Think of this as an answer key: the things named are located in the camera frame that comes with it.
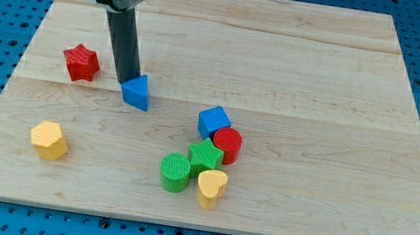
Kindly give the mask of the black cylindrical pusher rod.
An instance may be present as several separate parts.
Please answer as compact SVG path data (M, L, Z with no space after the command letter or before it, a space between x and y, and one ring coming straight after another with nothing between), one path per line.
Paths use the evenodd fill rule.
M117 80L128 82L140 76L140 59L135 9L108 12L107 23L114 56Z

